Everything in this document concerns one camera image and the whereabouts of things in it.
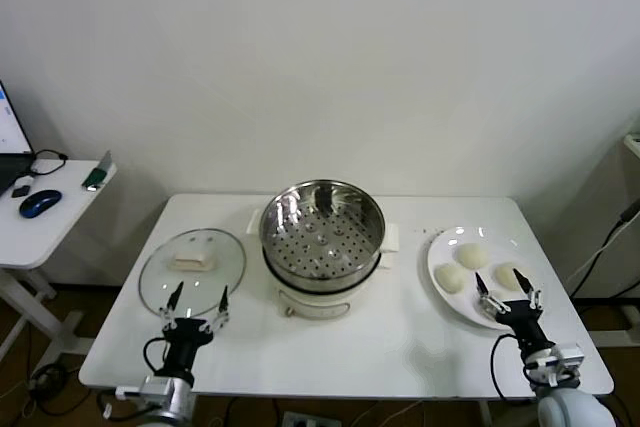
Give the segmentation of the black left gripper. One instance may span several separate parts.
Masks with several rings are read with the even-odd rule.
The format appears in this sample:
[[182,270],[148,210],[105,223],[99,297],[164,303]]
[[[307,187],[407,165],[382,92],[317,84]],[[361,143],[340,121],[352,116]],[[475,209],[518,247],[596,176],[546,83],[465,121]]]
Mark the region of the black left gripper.
[[166,372],[191,371],[198,350],[213,341],[214,333],[229,321],[228,287],[224,288],[217,314],[211,321],[196,318],[177,318],[176,307],[184,282],[181,281],[171,293],[164,307],[159,309],[162,334],[169,344],[162,370]]

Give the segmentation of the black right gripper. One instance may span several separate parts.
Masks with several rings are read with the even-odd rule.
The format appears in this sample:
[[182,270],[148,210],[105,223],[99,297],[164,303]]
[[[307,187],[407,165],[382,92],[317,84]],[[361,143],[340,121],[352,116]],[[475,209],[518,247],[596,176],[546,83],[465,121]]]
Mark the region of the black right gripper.
[[541,290],[534,288],[530,280],[518,269],[514,269],[513,273],[529,302],[527,300],[513,300],[506,301],[504,304],[490,293],[482,277],[476,272],[475,280],[479,304],[490,318],[495,319],[499,315],[499,323],[513,331],[522,353],[535,353],[550,349],[553,342],[547,339],[538,323],[542,314],[542,311],[537,309],[542,307]]

